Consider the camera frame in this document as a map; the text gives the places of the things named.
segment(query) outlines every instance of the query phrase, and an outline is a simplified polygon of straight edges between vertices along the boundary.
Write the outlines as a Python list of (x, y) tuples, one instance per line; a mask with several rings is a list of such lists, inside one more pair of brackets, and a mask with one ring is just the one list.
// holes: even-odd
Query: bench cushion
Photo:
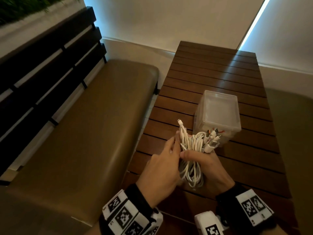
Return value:
[(8, 192), (94, 224), (119, 190), (157, 79), (156, 67), (108, 61)]

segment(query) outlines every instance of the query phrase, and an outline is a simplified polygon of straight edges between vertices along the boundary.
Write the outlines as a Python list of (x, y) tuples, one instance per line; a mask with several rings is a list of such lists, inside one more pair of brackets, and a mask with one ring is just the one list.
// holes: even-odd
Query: plastic box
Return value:
[(206, 90), (194, 117), (193, 134), (217, 128), (220, 145), (241, 131), (237, 96)]

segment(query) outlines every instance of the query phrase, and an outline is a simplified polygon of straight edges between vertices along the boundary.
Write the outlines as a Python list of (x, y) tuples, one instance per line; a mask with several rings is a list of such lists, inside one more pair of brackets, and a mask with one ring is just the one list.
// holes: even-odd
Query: right hand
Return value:
[(195, 161), (200, 164), (201, 171), (208, 180), (208, 189), (214, 196), (229, 190), (235, 185), (214, 151), (205, 154), (194, 150), (186, 150), (180, 152), (179, 156), (185, 161)]

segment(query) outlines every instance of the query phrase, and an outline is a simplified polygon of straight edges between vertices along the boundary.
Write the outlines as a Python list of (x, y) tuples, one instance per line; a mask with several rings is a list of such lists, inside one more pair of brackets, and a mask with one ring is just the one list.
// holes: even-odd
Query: green plant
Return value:
[(0, 26), (18, 21), (61, 0), (0, 0)]

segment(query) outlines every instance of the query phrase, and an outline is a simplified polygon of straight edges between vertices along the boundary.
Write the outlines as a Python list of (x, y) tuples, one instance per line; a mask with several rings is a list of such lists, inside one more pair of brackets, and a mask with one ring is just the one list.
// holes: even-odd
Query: wrist device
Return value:
[(236, 183), (216, 200), (221, 217), (238, 234), (260, 234), (276, 227), (273, 210), (252, 189)]
[(136, 184), (120, 190), (103, 208), (99, 218), (102, 235), (154, 235), (163, 215), (152, 209)]

